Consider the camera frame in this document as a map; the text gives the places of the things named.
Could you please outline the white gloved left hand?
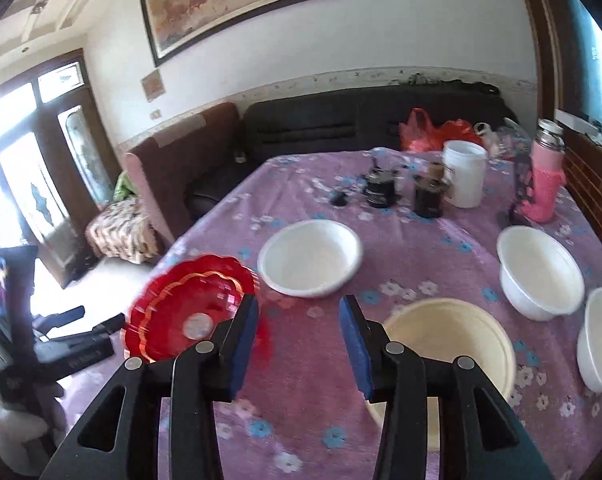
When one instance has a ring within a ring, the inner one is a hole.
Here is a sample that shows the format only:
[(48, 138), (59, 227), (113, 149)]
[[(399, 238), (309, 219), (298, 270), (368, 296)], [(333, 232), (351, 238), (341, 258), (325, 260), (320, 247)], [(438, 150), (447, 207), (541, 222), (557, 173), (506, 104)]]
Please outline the white gloved left hand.
[(64, 440), (67, 431), (66, 413), (59, 399), (65, 390), (59, 384), (39, 388), (39, 398), (51, 409), (52, 424), (35, 414), (15, 411), (0, 399), (0, 457), (15, 474), (38, 476), (46, 467), (48, 458), (36, 457), (28, 451), (42, 437), (52, 432), (55, 443)]

